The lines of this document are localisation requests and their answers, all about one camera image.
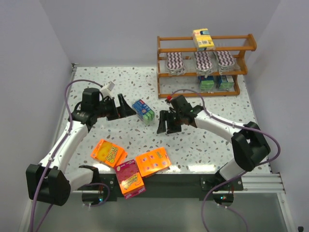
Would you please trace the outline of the blue green sponge pack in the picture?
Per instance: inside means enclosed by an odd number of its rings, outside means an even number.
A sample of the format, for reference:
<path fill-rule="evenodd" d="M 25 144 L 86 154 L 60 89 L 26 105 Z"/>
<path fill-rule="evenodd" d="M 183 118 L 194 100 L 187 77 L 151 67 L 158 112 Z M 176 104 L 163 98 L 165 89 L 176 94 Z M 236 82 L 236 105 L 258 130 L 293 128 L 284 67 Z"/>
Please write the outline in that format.
<path fill-rule="evenodd" d="M 209 92 L 215 87 L 215 80 L 213 76 L 198 76 L 200 90 Z"/>
<path fill-rule="evenodd" d="M 135 110 L 145 125 L 152 124 L 153 120 L 155 119 L 155 113 L 142 99 L 135 101 L 132 104 L 132 108 Z"/>
<path fill-rule="evenodd" d="M 234 79 L 231 75 L 217 76 L 217 89 L 222 91 L 229 91 L 234 88 Z"/>

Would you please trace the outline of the orange Scrub Mommy box back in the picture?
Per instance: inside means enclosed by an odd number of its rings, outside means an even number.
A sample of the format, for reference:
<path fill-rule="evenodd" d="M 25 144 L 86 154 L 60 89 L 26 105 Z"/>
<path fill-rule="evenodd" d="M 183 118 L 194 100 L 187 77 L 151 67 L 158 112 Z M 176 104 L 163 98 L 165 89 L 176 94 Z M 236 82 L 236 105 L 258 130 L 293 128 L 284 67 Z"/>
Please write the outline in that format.
<path fill-rule="evenodd" d="M 135 162 L 143 178 L 164 171 L 171 165 L 171 161 L 164 147 L 136 156 Z"/>

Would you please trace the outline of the orange Scrub Daddy box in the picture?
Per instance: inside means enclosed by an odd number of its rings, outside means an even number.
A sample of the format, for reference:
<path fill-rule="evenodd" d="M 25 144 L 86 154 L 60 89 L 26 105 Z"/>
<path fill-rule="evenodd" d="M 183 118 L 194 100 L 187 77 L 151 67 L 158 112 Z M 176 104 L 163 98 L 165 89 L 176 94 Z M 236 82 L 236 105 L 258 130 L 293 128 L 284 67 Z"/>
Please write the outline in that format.
<path fill-rule="evenodd" d="M 115 168 L 124 162 L 127 157 L 127 152 L 120 146 L 101 139 L 94 150 L 91 158 L 101 161 L 111 168 Z"/>

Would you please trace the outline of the silver scourer pack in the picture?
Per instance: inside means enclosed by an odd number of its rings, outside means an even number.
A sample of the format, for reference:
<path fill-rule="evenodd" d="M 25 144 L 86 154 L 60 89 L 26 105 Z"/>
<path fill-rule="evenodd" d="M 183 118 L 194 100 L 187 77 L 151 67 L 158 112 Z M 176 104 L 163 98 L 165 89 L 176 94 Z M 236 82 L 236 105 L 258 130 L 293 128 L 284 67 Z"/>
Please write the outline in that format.
<path fill-rule="evenodd" d="M 166 68 L 171 75 L 182 75 L 185 73 L 185 65 L 181 52 L 167 53 Z"/>

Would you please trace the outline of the pink grey zigzag sponge pack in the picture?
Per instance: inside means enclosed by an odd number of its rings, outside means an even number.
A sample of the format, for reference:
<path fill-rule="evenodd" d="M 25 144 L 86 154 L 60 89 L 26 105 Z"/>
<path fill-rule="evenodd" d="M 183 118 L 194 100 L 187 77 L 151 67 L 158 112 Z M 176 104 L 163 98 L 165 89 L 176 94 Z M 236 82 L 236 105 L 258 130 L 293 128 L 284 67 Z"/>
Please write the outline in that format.
<path fill-rule="evenodd" d="M 234 70 L 236 59 L 229 51 L 215 51 L 219 73 L 227 73 Z"/>

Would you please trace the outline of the pink Scrub Mommy box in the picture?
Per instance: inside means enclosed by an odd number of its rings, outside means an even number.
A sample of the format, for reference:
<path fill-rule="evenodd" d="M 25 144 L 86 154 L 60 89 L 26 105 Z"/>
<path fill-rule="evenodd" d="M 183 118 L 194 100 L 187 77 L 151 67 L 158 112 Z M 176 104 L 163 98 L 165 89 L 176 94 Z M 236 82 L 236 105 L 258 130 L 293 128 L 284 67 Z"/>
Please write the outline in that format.
<path fill-rule="evenodd" d="M 121 193 L 125 199 L 146 191 L 144 181 L 134 159 L 117 165 L 115 172 Z"/>

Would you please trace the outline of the yellow sponge pack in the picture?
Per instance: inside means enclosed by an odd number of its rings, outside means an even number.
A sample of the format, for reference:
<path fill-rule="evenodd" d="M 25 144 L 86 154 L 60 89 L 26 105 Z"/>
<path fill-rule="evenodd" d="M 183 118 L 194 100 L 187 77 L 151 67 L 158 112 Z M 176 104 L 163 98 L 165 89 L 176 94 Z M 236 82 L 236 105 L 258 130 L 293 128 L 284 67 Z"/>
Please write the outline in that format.
<path fill-rule="evenodd" d="M 207 28 L 193 30 L 192 38 L 197 48 L 197 51 L 207 51 L 215 49 L 215 44 Z"/>

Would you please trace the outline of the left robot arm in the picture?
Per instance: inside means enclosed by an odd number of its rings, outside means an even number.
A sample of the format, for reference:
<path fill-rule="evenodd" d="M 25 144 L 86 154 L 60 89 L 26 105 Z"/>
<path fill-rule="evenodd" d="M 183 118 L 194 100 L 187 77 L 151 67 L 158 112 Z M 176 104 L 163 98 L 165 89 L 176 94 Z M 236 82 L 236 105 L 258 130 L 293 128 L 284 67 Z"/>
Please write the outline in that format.
<path fill-rule="evenodd" d="M 99 118 L 112 121 L 136 114 L 122 94 L 118 94 L 118 100 L 120 105 L 116 106 L 114 98 L 99 89 L 84 89 L 59 140 L 39 164 L 31 164 L 26 170 L 28 195 L 33 202 L 63 206 L 73 191 L 101 183 L 98 168 L 93 166 L 81 165 L 72 175 L 65 172 L 76 148 Z"/>

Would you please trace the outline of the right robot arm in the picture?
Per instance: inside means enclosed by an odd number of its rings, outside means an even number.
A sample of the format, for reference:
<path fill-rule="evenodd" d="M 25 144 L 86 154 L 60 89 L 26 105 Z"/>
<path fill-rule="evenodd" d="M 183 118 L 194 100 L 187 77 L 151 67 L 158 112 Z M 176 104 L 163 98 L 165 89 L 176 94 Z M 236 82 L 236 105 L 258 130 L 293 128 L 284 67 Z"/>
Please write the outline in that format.
<path fill-rule="evenodd" d="M 181 132 L 182 125 L 188 125 L 210 131 L 232 145 L 233 158 L 216 172 L 213 184 L 234 180 L 242 173 L 252 171 L 271 152 L 254 122 L 241 124 L 224 119 L 207 111 L 204 105 L 192 106 L 183 95 L 168 97 L 166 102 L 169 109 L 159 113 L 158 134 Z"/>

